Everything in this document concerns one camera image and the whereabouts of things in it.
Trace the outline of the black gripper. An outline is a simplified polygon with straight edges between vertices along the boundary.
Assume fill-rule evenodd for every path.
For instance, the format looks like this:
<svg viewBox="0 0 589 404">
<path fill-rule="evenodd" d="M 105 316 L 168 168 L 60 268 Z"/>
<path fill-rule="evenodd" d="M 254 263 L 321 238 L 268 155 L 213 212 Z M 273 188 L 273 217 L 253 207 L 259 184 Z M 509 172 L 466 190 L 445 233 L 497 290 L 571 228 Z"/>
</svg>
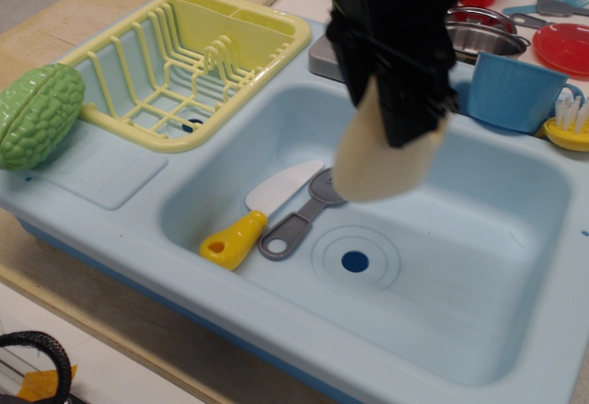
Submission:
<svg viewBox="0 0 589 404">
<path fill-rule="evenodd" d="M 331 0 L 327 36 L 353 102 L 377 70 L 387 144 L 402 148 L 442 128 L 458 109 L 445 16 L 458 0 Z"/>
</svg>

